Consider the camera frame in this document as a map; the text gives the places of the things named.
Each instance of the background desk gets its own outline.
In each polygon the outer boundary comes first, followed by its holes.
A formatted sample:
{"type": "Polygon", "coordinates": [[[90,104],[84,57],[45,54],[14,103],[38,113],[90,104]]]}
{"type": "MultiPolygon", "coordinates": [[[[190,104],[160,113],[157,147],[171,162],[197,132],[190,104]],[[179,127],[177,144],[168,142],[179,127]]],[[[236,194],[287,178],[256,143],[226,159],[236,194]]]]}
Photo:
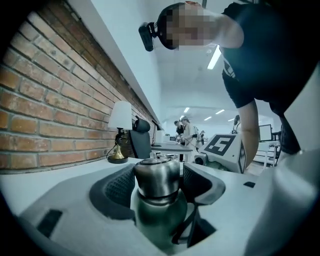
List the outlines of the background desk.
{"type": "Polygon", "coordinates": [[[152,152],[162,152],[164,154],[183,154],[185,155],[185,162],[188,163],[191,161],[191,153],[192,149],[187,146],[183,146],[180,144],[172,144],[172,143],[157,143],[157,145],[161,146],[152,146],[152,152]]]}

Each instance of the fluorescent light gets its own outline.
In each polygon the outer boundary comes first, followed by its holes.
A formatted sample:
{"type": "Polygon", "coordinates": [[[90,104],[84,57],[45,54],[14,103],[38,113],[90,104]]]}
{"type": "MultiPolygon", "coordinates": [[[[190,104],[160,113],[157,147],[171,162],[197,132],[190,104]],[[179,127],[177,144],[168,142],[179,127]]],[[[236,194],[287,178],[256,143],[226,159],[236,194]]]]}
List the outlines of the fluorescent light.
{"type": "Polygon", "coordinates": [[[221,109],[220,111],[218,111],[217,113],[215,113],[216,115],[220,114],[221,112],[225,111],[224,109],[221,109]]]}
{"type": "Polygon", "coordinates": [[[220,55],[221,55],[220,47],[219,47],[219,45],[217,45],[215,48],[214,54],[212,56],[212,59],[210,60],[210,63],[208,65],[208,70],[214,69],[220,55]]]}

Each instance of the black chair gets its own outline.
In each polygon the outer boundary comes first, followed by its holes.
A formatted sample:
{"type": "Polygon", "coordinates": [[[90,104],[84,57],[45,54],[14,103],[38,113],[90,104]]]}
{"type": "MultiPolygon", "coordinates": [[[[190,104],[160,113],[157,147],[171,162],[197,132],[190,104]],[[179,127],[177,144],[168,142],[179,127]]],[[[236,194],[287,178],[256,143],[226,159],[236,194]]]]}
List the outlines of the black chair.
{"type": "Polygon", "coordinates": [[[135,158],[147,159],[150,157],[151,144],[149,131],[150,124],[137,117],[132,130],[129,131],[131,146],[135,158]]]}

